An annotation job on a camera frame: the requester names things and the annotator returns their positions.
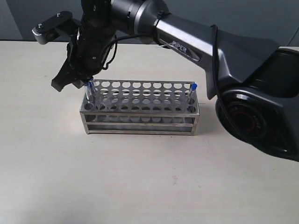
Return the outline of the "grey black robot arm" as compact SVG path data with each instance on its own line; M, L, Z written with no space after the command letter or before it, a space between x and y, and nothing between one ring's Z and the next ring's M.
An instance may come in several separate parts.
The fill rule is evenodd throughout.
M83 0L67 58L51 85L82 87L108 67L116 31L174 50L205 71L222 126L268 155L299 159L299 53L175 16L162 0Z

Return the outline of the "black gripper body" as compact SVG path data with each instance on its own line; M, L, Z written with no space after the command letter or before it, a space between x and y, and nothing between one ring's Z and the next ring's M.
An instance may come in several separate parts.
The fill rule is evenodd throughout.
M80 26L68 46L68 63L74 79L88 79L99 73L107 45L116 34L110 0L82 0Z

